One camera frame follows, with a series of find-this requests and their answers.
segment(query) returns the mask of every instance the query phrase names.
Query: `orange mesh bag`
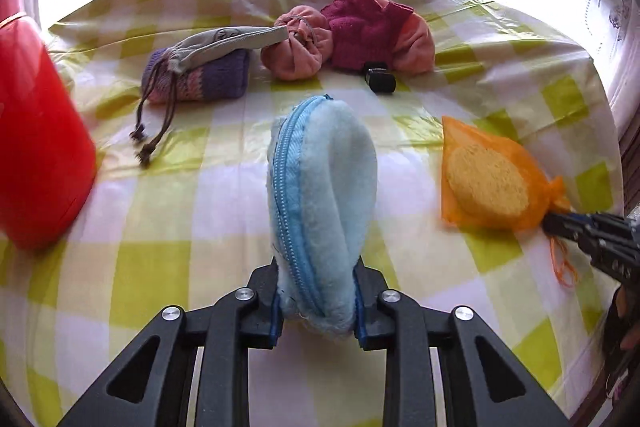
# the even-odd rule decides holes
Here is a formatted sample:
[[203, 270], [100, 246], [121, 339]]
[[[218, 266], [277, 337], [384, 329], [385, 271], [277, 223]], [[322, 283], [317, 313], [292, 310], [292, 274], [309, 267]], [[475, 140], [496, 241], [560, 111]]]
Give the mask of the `orange mesh bag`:
[[568, 212], [562, 178], [548, 181], [533, 157], [508, 138], [442, 117], [442, 219], [460, 227], [523, 230], [545, 214]]

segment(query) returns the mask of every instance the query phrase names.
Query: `purple knitted pouch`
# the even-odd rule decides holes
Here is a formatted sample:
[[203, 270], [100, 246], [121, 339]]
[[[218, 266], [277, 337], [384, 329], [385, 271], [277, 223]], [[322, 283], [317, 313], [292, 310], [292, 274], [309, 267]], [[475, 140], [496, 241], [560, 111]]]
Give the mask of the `purple knitted pouch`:
[[[154, 51], [142, 74], [141, 92], [144, 93], [154, 66], [160, 62], [155, 73], [156, 85], [147, 99], [151, 103], [169, 101], [172, 74], [168, 71], [166, 58], [163, 57], [167, 49]], [[177, 100], [211, 102], [223, 98], [240, 98], [246, 91], [248, 78], [249, 50], [235, 50], [178, 76]]]

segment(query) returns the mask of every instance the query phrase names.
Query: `silver screw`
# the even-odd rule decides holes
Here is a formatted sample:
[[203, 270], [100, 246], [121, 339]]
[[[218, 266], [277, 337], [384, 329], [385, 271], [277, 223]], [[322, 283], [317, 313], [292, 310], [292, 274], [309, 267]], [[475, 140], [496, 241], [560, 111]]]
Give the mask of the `silver screw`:
[[249, 301], [254, 297], [254, 291], [251, 288], [238, 288], [236, 290], [236, 299], [239, 301]]
[[474, 318], [474, 311], [466, 306], [460, 306], [459, 308], [456, 308], [456, 317], [461, 321], [470, 321]]
[[382, 292], [382, 300], [385, 302], [398, 302], [400, 300], [400, 292], [396, 290], [384, 290]]
[[176, 308], [175, 306], [169, 306], [162, 310], [162, 318], [166, 321], [174, 321], [180, 316], [180, 308]]

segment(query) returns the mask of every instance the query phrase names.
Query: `magenta knit cloth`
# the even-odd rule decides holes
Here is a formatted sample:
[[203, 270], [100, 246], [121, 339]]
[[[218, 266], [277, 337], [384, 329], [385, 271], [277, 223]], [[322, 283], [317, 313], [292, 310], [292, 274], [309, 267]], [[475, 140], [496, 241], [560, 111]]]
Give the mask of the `magenta knit cloth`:
[[393, 48], [404, 22], [414, 9], [389, 2], [384, 8], [375, 0], [335, 0], [322, 8], [334, 38], [335, 68], [360, 71], [365, 62], [392, 65]]

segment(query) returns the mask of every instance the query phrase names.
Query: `purple knit fabric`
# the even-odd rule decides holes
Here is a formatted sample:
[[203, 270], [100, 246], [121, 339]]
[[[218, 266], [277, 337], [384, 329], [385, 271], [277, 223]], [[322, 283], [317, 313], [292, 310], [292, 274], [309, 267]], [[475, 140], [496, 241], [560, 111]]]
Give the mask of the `purple knit fabric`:
[[334, 38], [331, 63], [336, 68], [360, 71], [365, 62], [392, 63], [392, 51], [402, 25], [413, 8], [375, 0], [335, 0], [322, 8]]
[[[163, 60], [162, 48], [151, 53], [149, 62], [142, 74], [142, 92], [149, 81], [149, 74], [159, 60]], [[210, 102], [222, 98], [240, 98], [246, 91], [249, 79], [249, 50], [234, 50], [224, 57], [207, 62], [199, 68], [187, 71], [178, 77], [178, 101], [193, 100]], [[159, 67], [158, 79], [148, 101], [164, 103], [169, 98], [171, 74], [167, 70], [166, 60]]]

